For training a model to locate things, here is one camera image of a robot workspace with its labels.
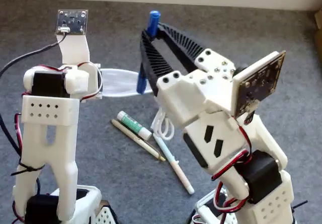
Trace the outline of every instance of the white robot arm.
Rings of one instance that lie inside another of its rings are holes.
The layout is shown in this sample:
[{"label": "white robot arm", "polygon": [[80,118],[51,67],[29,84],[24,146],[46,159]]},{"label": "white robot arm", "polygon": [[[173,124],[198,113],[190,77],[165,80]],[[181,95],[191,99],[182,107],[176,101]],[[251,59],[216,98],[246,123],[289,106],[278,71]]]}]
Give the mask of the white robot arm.
[{"label": "white robot arm", "polygon": [[[95,215],[101,192],[94,186],[77,184],[75,162],[79,103],[101,98],[102,88],[100,66],[90,62],[87,18],[87,10],[59,10],[56,35],[62,66],[41,64],[24,75],[22,154],[12,175],[16,176],[13,208],[25,223],[103,222]],[[48,126],[56,129],[53,143],[46,137]],[[45,164],[53,169],[59,189],[51,195],[36,195],[36,179]]]},{"label": "white robot arm", "polygon": [[[152,23],[141,34],[137,91],[143,92],[147,78],[159,106],[182,129],[200,166],[212,180],[219,179],[214,206],[223,213],[221,223],[232,212],[239,224],[295,223],[291,178],[284,171],[287,157],[254,114],[259,102],[275,91],[285,52],[236,69],[183,32],[158,23],[153,14],[159,16],[151,12]],[[166,42],[187,75],[166,62],[152,44],[156,38]],[[218,206],[223,184],[228,200]],[[208,224],[219,223],[204,205],[199,203],[196,209]]]}]

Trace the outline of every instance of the blue marker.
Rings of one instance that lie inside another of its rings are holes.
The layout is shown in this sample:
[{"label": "blue marker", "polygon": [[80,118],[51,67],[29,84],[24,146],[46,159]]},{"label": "blue marker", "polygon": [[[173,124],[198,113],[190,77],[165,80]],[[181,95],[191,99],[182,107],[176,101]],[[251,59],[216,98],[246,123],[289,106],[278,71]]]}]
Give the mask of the blue marker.
[{"label": "blue marker", "polygon": [[[157,33],[157,25],[159,23],[159,19],[160,19],[160,12],[159,11],[151,11],[150,12],[150,18],[149,18],[149,23],[146,29],[146,32],[148,33],[148,35],[150,37],[155,37],[156,33]],[[141,63],[141,67],[140,67],[140,72],[139,72],[139,76],[137,79],[137,84],[136,84],[136,91],[139,94],[144,94],[146,88],[146,75],[143,69],[143,65]]]},{"label": "blue marker", "polygon": [[159,11],[151,11],[150,12],[150,18],[149,18],[149,23],[147,26],[147,33],[150,37],[155,37],[157,33],[157,25],[159,23],[161,14]]}]

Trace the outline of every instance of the white cable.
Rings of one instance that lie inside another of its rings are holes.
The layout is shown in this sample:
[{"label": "white cable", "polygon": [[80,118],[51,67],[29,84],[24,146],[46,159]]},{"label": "white cable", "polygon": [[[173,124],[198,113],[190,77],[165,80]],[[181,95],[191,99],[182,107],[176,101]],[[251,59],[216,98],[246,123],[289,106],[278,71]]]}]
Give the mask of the white cable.
[{"label": "white cable", "polygon": [[166,117],[166,113],[163,111],[162,108],[159,108],[153,125],[153,131],[155,134],[160,136],[163,140],[169,141],[175,135],[175,127],[173,123]]},{"label": "white cable", "polygon": [[81,100],[84,100],[84,99],[85,99],[85,98],[87,98],[88,96],[91,96],[91,97],[96,96],[96,95],[97,95],[97,93],[99,93],[99,92],[100,92],[100,90],[101,90],[101,89],[102,89],[102,87],[103,87],[103,76],[102,76],[102,73],[101,73],[100,69],[99,69],[99,68],[98,68],[94,63],[92,63],[92,62],[90,62],[90,61],[87,61],[87,62],[81,63],[81,65],[83,65],[83,64],[91,64],[91,65],[95,66],[95,68],[97,69],[97,72],[99,73],[101,83],[100,83],[100,86],[98,87],[98,89],[97,89],[95,92],[93,92],[93,93],[91,93],[91,94],[88,94],[88,95],[86,95],[86,96],[83,96]]},{"label": "white cable", "polygon": [[215,206],[215,208],[217,210],[222,210],[222,211],[230,211],[231,209],[237,207],[239,205],[240,201],[238,201],[238,203],[235,205],[235,206],[230,206],[230,207],[219,207],[216,203],[216,191],[215,191],[215,194],[214,194],[214,197],[213,197],[213,205]]},{"label": "white cable", "polygon": [[202,222],[202,221],[195,220],[195,219],[197,219],[197,218],[201,218],[199,214],[195,214],[195,215],[191,218],[192,222],[193,222],[193,223],[195,223],[195,224],[206,224],[206,223],[204,223],[204,222]]}]

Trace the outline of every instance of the pen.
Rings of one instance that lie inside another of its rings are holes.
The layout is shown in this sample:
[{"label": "pen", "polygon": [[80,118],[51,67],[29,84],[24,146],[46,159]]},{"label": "pen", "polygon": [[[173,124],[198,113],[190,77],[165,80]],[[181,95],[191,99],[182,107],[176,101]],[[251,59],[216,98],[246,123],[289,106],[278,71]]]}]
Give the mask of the pen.
[{"label": "pen", "polygon": [[190,184],[187,176],[180,168],[178,161],[176,161],[175,157],[172,155],[172,153],[168,149],[163,139],[158,135],[156,135],[155,133],[153,134],[153,137],[157,142],[157,144],[159,145],[159,147],[161,148],[162,152],[165,154],[167,160],[169,161],[170,165],[172,166],[173,170],[176,172],[177,176],[179,177],[180,181],[182,182],[182,184],[184,185],[188,193],[191,195],[195,193],[195,190]]},{"label": "pen", "polygon": [[154,148],[152,148],[150,145],[144,142],[141,138],[139,138],[137,135],[135,135],[133,132],[131,132],[129,129],[123,126],[119,121],[112,119],[111,122],[122,133],[124,133],[126,136],[128,136],[130,139],[132,139],[134,142],[136,142],[138,145],[140,145],[142,148],[144,148],[146,151],[148,151],[151,155],[156,157],[158,160],[166,161],[165,158],[162,157],[158,151],[156,151]]}]

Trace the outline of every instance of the black cable tie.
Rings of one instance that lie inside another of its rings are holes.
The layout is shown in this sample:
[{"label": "black cable tie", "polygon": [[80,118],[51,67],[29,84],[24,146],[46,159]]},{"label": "black cable tie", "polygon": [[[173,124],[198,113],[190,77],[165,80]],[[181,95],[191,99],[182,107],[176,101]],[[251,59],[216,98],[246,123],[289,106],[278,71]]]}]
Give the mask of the black cable tie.
[{"label": "black cable tie", "polygon": [[303,201],[303,202],[301,202],[301,203],[299,203],[299,204],[297,204],[297,205],[292,206],[292,208],[293,208],[293,209],[297,209],[298,207],[300,207],[300,206],[302,206],[302,205],[304,205],[304,204],[307,204],[307,203],[308,203],[308,200],[305,200],[305,201]]},{"label": "black cable tie", "polygon": [[21,170],[21,171],[17,171],[17,172],[14,172],[12,173],[10,176],[14,176],[14,175],[19,175],[19,174],[22,174],[22,173],[25,173],[25,172],[33,172],[33,171],[38,171],[38,170],[41,170],[42,168],[45,167],[45,165],[39,167],[39,168],[33,168],[31,166],[27,166],[23,163],[21,163],[21,159],[19,159],[19,165],[26,168],[25,170]]}]

